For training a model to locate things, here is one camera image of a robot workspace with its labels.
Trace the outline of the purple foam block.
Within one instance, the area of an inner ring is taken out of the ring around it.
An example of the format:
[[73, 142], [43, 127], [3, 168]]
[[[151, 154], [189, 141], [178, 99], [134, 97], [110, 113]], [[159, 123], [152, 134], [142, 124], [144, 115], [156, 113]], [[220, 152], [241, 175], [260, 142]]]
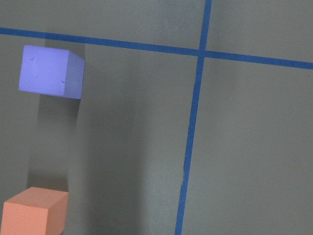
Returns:
[[66, 49], [25, 45], [19, 90], [81, 99], [85, 60]]

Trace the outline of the orange foam block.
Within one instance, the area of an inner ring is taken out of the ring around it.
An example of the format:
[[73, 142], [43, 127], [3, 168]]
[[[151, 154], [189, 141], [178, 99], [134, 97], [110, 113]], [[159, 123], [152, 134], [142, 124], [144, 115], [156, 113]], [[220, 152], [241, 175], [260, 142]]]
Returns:
[[68, 192], [30, 187], [3, 204], [2, 235], [60, 235], [66, 224]]

